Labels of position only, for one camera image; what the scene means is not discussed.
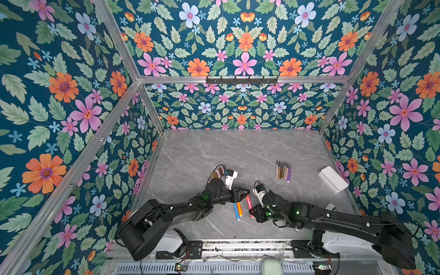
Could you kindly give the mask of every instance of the group of markers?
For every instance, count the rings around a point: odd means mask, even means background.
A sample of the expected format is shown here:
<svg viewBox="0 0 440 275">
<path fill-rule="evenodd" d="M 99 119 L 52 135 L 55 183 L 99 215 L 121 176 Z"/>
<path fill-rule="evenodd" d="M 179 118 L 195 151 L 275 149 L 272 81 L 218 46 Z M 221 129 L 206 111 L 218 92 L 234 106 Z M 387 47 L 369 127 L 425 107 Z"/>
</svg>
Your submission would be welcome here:
<svg viewBox="0 0 440 275">
<path fill-rule="evenodd" d="M 250 202 L 249 196 L 246 196 L 246 201 L 248 203 L 249 210 L 252 209 L 252 203 Z M 240 220 L 240 217 L 243 216 L 242 206 L 239 202 L 234 203 L 234 210 L 235 210 L 235 217 L 237 220 Z"/>
<path fill-rule="evenodd" d="M 285 179 L 290 182 L 290 175 L 292 173 L 292 165 L 289 165 L 286 161 L 276 161 L 276 177 L 278 179 Z"/>
</svg>

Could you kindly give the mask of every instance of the light green object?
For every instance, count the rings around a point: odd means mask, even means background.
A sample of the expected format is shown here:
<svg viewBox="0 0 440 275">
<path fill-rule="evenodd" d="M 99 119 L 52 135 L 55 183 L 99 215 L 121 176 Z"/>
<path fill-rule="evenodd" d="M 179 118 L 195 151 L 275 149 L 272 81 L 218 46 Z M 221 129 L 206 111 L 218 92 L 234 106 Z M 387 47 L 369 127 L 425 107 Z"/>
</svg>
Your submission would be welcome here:
<svg viewBox="0 0 440 275">
<path fill-rule="evenodd" d="M 261 275 L 282 275 L 281 263 L 274 259 L 265 259 L 261 263 Z"/>
</svg>

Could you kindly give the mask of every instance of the marble table surface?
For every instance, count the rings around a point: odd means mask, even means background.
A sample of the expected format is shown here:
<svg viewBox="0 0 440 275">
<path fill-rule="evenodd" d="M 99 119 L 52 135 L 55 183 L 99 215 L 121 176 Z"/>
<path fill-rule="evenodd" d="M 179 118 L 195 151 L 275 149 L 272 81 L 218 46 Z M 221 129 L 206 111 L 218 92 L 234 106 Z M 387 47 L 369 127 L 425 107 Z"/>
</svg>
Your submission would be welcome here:
<svg viewBox="0 0 440 275">
<path fill-rule="evenodd" d="M 292 165 L 290 183 L 275 178 L 276 160 Z M 355 213 L 347 191 L 335 194 L 318 173 L 334 162 L 324 140 L 317 131 L 173 131 L 165 139 L 146 193 L 160 203 L 186 202 L 205 189 L 210 173 L 218 164 L 238 172 L 233 186 L 252 189 L 261 180 L 268 189 L 288 201 L 303 201 L 325 207 L 333 203 L 342 212 Z M 252 204 L 257 199 L 250 195 Z M 242 202 L 243 217 L 235 218 L 231 203 L 214 206 L 207 218 L 174 227 L 187 238 L 309 238 L 311 230 L 296 231 L 277 228 L 271 221 L 258 224 L 251 219 L 246 201 Z"/>
</svg>

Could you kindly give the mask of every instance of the floral wallpaper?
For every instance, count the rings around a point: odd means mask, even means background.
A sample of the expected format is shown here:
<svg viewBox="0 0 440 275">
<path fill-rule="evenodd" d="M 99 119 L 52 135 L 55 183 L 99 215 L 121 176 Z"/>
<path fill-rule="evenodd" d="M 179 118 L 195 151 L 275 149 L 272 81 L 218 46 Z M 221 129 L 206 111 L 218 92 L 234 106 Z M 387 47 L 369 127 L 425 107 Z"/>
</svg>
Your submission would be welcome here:
<svg viewBox="0 0 440 275">
<path fill-rule="evenodd" d="M 3 1 L 0 34 L 2 261 L 131 80 L 90 1 Z M 156 135 L 136 95 L 21 274 L 97 274 Z"/>
<path fill-rule="evenodd" d="M 109 1 L 146 76 L 344 75 L 387 1 Z"/>
<path fill-rule="evenodd" d="M 318 128 L 341 85 L 151 84 L 164 128 Z"/>
<path fill-rule="evenodd" d="M 440 270 L 439 12 L 404 2 L 325 133 L 361 213 L 390 212 L 415 233 L 405 275 Z"/>
</svg>

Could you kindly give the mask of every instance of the red marker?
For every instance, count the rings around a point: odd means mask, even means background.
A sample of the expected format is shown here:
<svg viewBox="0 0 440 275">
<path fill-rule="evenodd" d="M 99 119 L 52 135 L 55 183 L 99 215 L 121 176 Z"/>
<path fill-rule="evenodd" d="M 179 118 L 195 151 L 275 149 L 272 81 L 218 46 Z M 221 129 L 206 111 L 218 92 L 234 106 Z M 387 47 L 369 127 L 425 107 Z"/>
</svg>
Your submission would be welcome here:
<svg viewBox="0 0 440 275">
<path fill-rule="evenodd" d="M 249 207 L 249 210 L 251 210 L 252 209 L 252 203 L 250 202 L 250 198 L 249 198 L 249 196 L 246 196 L 246 201 L 248 202 L 248 207 Z"/>
</svg>

